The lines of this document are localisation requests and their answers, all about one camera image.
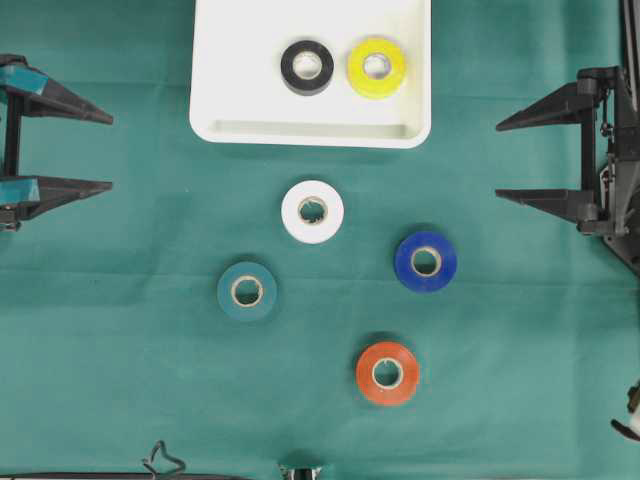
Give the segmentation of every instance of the green tablecloth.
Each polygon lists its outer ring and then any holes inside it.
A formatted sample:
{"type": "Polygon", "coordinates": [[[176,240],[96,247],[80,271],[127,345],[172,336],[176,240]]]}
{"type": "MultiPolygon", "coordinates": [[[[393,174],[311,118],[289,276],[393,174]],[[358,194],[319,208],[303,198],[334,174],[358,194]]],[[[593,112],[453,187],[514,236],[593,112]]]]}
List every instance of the green tablecloth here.
{"type": "Polygon", "coordinates": [[[0,470],[136,471],[162,438],[191,472],[256,480],[279,461],[330,465],[327,480],[637,476],[638,446],[608,424],[638,376],[636,278],[597,239],[493,195],[577,185],[577,127],[494,125],[581,67],[618,64],[617,3],[434,0],[433,131],[411,151],[203,142],[193,14],[187,0],[0,3],[0,50],[116,117],[24,122],[24,173],[115,188],[0,237],[0,470]],[[319,246],[280,221],[306,178],[347,209],[319,246]],[[392,259],[422,225],[451,239],[459,271],[420,296],[392,259]],[[217,305],[238,259],[279,282],[266,322],[217,305]],[[354,385],[354,358],[385,335],[426,377],[401,408],[354,385]]]}

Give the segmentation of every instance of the plastic tray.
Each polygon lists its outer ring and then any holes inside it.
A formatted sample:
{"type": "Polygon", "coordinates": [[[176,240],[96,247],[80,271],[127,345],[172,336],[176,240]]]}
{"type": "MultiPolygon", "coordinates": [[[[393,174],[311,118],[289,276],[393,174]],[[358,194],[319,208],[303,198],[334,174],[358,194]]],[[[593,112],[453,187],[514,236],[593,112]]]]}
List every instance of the plastic tray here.
{"type": "Polygon", "coordinates": [[[210,142],[412,148],[431,129],[431,0],[197,0],[190,121],[210,142]],[[347,58],[368,36],[404,50],[407,80],[385,100],[348,82],[347,58]],[[297,40],[335,60],[327,90],[292,93],[280,75],[297,40]]]}

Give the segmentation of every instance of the orange tape roll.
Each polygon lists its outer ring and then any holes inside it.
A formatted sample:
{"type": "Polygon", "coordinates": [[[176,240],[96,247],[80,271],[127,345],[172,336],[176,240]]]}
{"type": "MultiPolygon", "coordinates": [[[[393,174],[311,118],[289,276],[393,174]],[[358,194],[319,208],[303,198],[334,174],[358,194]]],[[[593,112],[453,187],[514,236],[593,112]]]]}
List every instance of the orange tape roll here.
{"type": "Polygon", "coordinates": [[[420,364],[399,343],[380,342],[367,348],[356,365],[356,383],[376,405],[394,407],[408,402],[420,383],[420,364]],[[386,379],[380,370],[388,370],[386,379]]]}

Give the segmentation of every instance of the tape roll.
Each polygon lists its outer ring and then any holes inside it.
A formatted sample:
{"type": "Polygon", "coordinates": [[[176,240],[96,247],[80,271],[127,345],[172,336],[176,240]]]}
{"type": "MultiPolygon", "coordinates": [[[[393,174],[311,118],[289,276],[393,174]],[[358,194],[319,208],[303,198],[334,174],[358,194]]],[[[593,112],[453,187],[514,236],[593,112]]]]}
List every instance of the tape roll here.
{"type": "Polygon", "coordinates": [[[298,95],[311,96],[325,90],[333,76],[333,57],[327,48],[312,40],[291,45],[282,54],[280,71],[285,84],[298,95]]]}
{"type": "Polygon", "coordinates": [[[356,92],[363,97],[380,100],[390,97],[400,88],[407,75],[407,62],[395,43],[386,38],[371,37],[351,51],[347,74],[356,92]]]}
{"type": "Polygon", "coordinates": [[[411,351],[395,342],[380,342],[367,348],[356,365],[356,383],[362,394],[372,403],[393,407],[408,402],[420,383],[420,364],[411,351]],[[385,363],[396,367],[397,375],[391,384],[378,380],[376,368],[385,363]]]}
{"type": "Polygon", "coordinates": [[[396,276],[414,292],[435,292],[446,287],[453,280],[457,268],[458,259],[453,245],[439,233],[415,233],[405,239],[396,251],[396,276]],[[433,256],[435,268],[432,272],[421,273],[415,267],[415,257],[420,252],[433,256]]]}
{"type": "Polygon", "coordinates": [[[287,192],[282,201],[282,222],[289,234],[309,244],[323,243],[333,237],[344,219],[344,204],[335,189],[324,182],[309,180],[287,192]],[[302,217],[302,209],[317,203],[324,210],[321,219],[310,222],[302,217]]]}
{"type": "Polygon", "coordinates": [[[241,262],[229,267],[218,281],[218,303],[229,317],[241,322],[251,322],[266,317],[278,298],[278,286],[273,275],[262,265],[241,262]],[[237,289],[244,281],[257,286],[256,299],[241,301],[237,289]]]}

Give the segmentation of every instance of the yellow tape roll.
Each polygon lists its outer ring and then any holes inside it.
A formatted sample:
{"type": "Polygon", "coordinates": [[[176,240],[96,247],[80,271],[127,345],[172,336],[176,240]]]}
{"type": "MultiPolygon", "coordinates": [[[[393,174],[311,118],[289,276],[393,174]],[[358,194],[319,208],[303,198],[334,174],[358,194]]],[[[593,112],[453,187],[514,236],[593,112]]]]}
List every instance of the yellow tape roll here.
{"type": "Polygon", "coordinates": [[[353,89],[363,97],[374,100],[393,95],[407,74],[407,62],[400,47],[381,37],[368,38],[354,48],[349,55],[347,68],[353,89]],[[371,76],[365,70],[367,61],[375,57],[388,62],[388,73],[382,77],[371,76]]]}

